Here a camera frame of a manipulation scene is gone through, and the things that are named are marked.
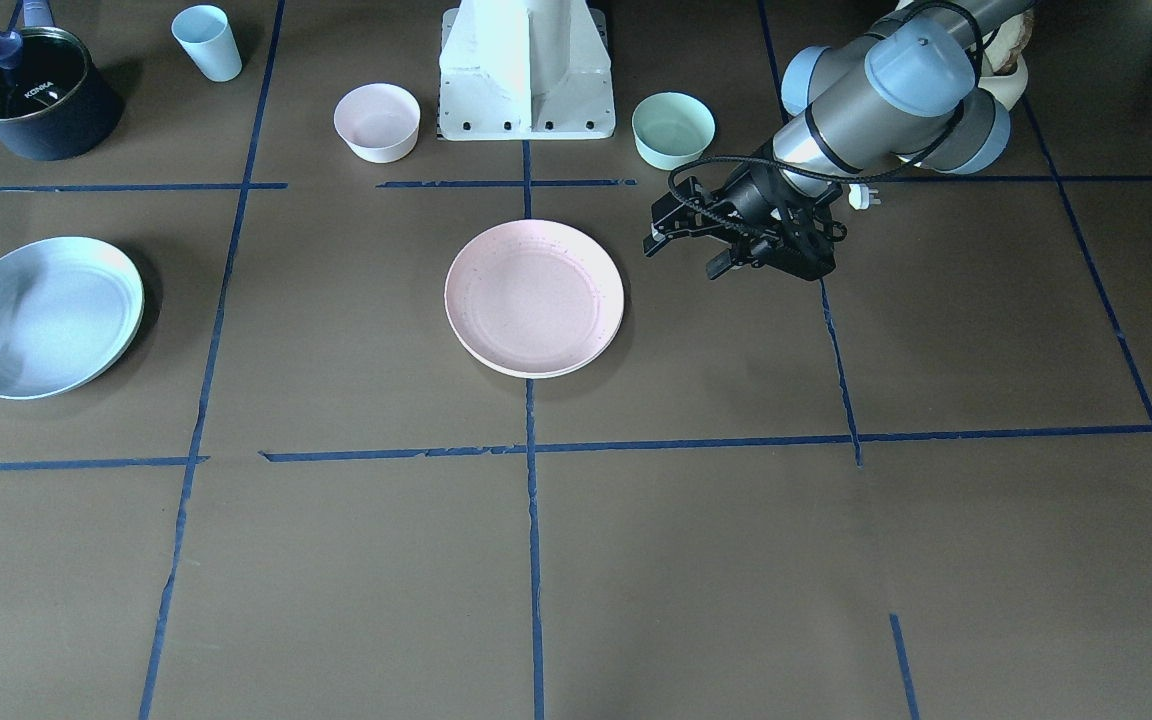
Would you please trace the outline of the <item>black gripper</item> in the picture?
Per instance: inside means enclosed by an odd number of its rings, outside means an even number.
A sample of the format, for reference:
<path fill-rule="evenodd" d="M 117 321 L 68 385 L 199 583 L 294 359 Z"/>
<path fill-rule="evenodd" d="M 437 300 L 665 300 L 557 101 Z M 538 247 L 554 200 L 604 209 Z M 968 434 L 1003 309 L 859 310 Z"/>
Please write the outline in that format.
<path fill-rule="evenodd" d="M 782 170 L 765 162 L 741 162 L 726 183 L 726 202 L 732 222 L 742 229 L 705 265 L 708 281 L 744 266 L 772 266 L 805 281 L 828 275 L 836 268 L 835 245 L 847 233 L 831 211 L 841 194 L 842 185 L 829 182 L 823 196 L 809 197 Z"/>

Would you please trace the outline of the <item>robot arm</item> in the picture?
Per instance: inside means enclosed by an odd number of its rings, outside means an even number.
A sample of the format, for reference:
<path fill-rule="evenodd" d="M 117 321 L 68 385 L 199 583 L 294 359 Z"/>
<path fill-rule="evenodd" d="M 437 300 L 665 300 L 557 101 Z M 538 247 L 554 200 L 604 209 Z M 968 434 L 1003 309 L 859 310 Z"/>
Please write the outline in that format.
<path fill-rule="evenodd" d="M 814 281 L 835 270 L 846 225 L 832 206 L 847 188 L 899 159 L 970 174 L 996 160 L 1011 135 L 1009 109 L 984 88 L 986 36 L 1028 1 L 914 1 L 842 47 L 791 59 L 781 97 L 790 122 L 738 161 L 707 215 L 727 249 L 718 278 L 773 266 Z"/>

